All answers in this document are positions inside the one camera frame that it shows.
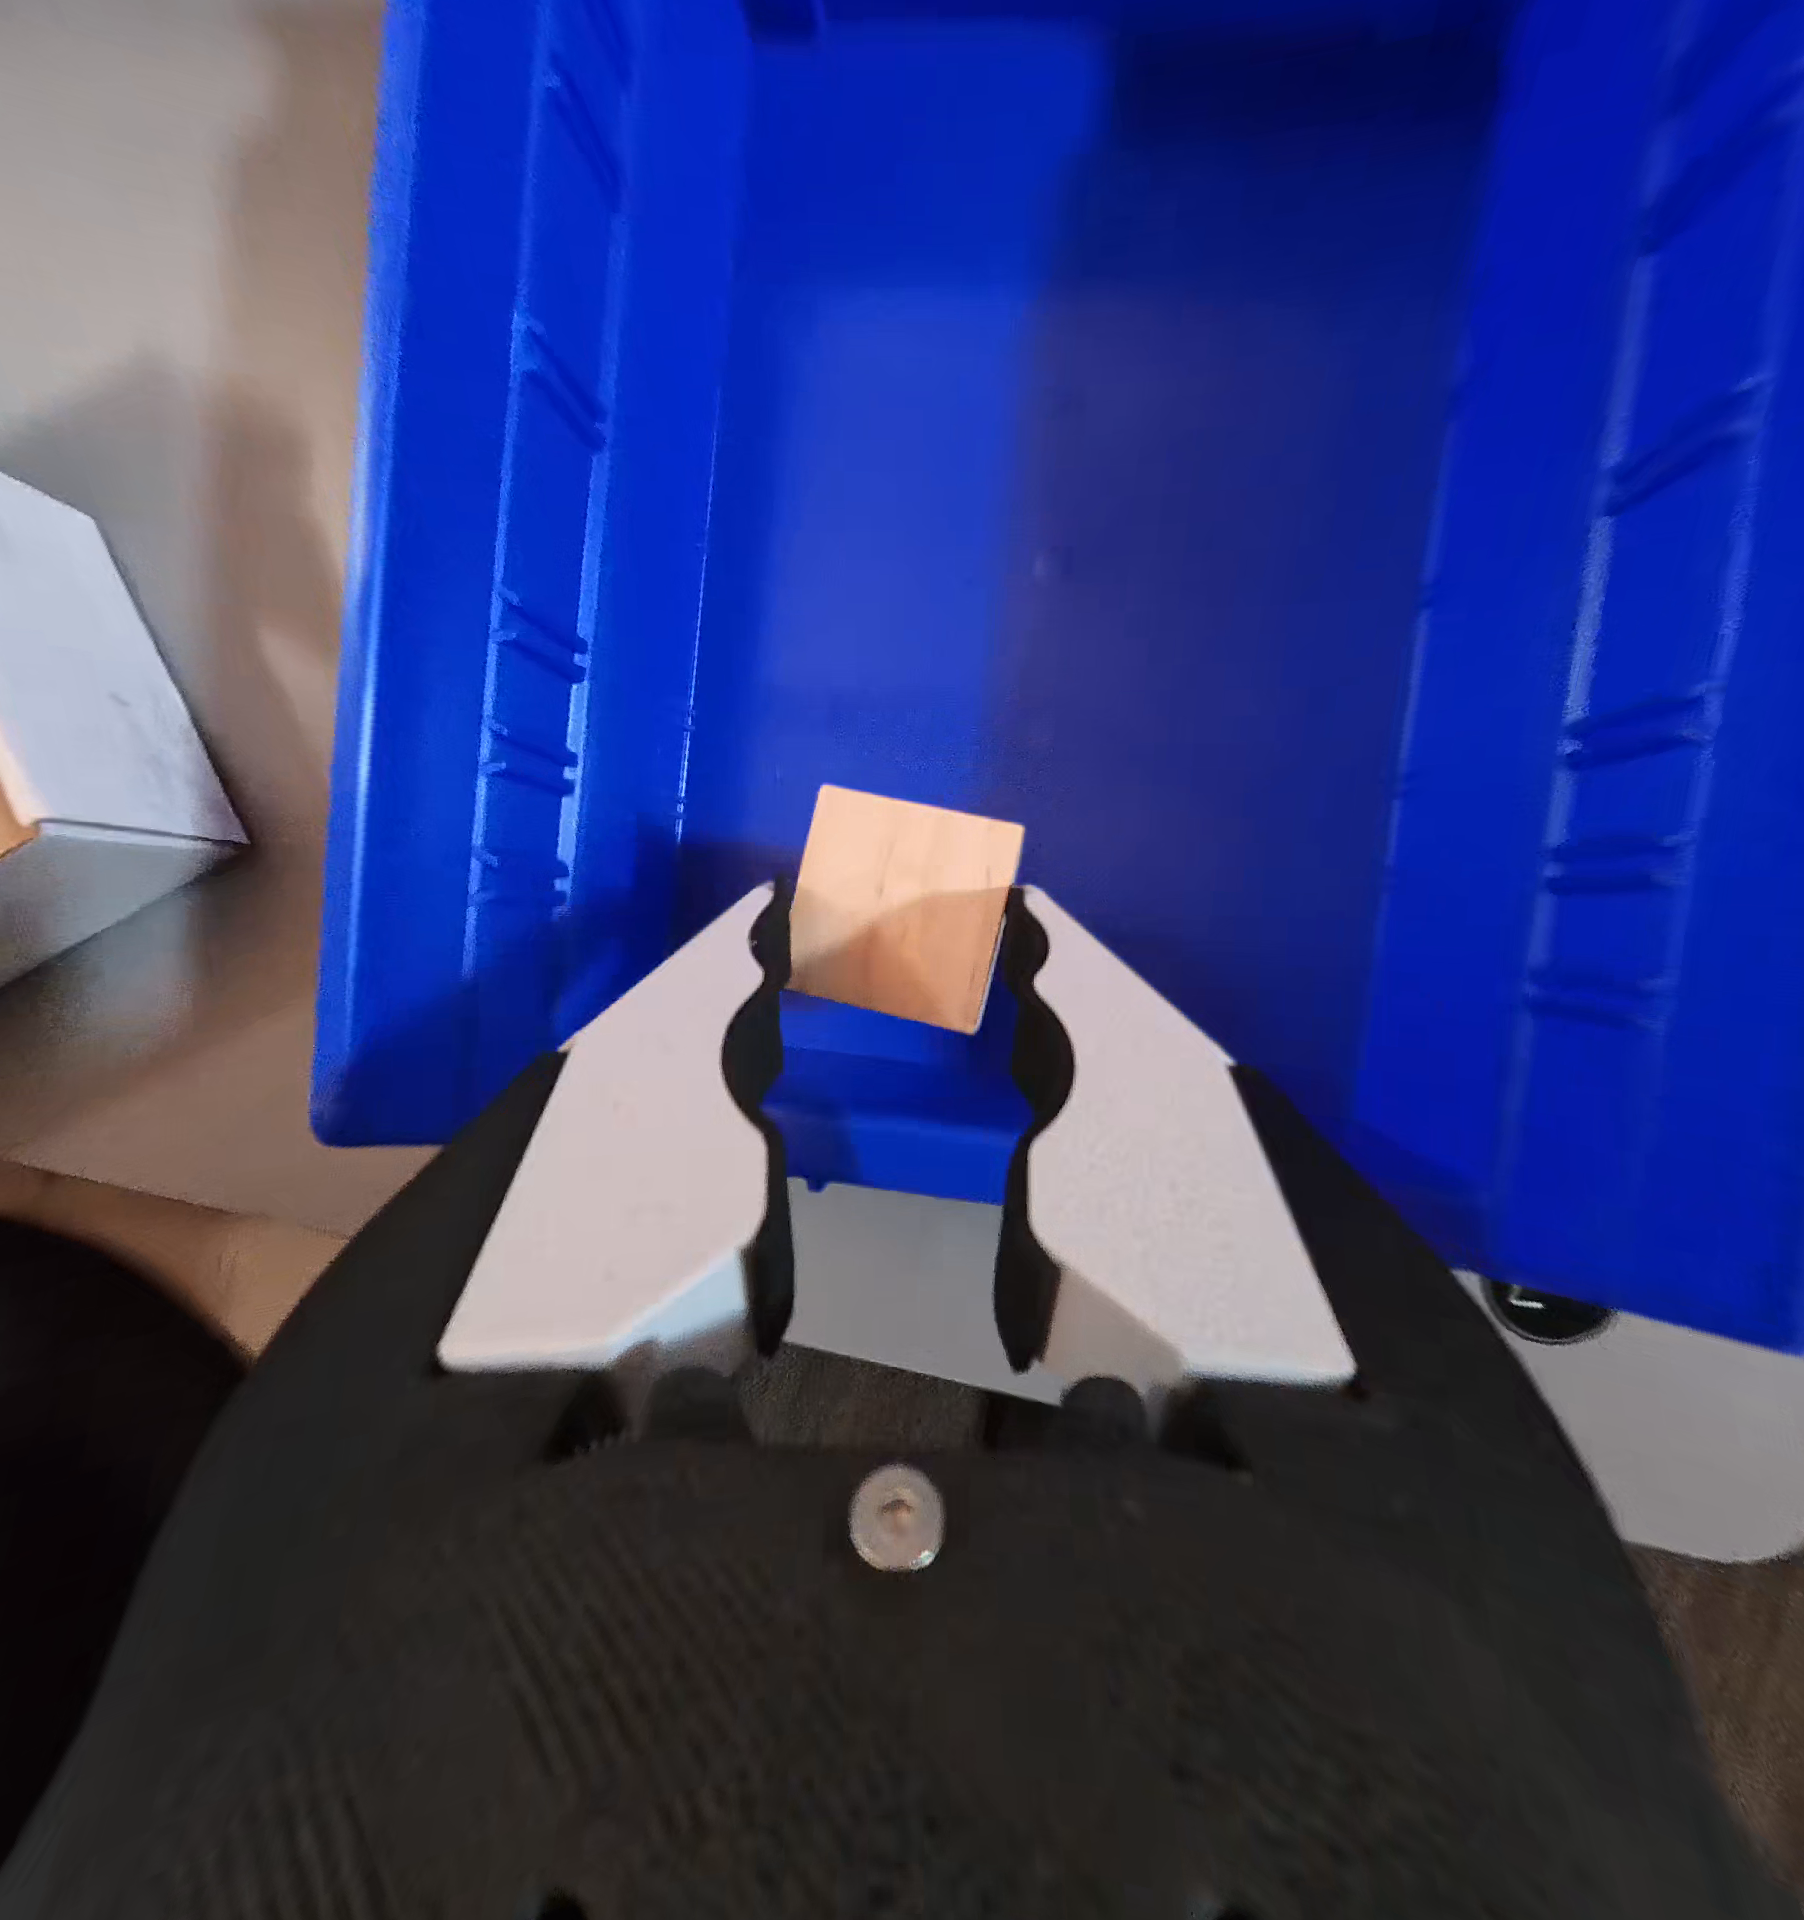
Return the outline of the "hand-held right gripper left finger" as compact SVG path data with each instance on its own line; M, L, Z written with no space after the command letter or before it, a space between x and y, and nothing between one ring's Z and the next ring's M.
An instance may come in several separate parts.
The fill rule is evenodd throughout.
M790 975L792 884L767 880L564 1045L443 1372L728 1372L784 1343L792 1193L767 1104Z

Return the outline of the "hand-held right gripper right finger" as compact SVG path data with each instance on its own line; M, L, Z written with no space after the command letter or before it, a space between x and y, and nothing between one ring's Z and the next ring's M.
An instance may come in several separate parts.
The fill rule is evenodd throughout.
M993 1281L1013 1372L1349 1385L1354 1355L1232 1055L1042 888L1013 888L1000 975L1030 1104Z

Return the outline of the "wooden cube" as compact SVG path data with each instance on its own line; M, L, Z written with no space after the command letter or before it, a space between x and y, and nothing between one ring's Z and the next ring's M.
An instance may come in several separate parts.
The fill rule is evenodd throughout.
M977 1033L1026 825L820 785L790 913L792 990Z

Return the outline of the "blue plastic bin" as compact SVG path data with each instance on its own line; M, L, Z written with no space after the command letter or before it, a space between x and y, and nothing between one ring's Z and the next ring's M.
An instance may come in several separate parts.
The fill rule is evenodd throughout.
M386 4L312 1133L830 783L1502 1294L1804 1355L1804 4Z

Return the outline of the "white cardboard mailer box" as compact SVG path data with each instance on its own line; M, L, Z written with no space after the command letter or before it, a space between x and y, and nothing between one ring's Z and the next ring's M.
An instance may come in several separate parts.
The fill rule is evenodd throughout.
M96 521L0 473L0 990L245 845Z

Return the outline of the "person's beige pants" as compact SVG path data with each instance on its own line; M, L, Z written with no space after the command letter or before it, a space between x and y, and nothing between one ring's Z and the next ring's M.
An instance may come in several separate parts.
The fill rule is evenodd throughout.
M334 1234L288 1216L216 1210L8 1158L0 1216L116 1258L247 1361L266 1350L350 1236L350 1229Z

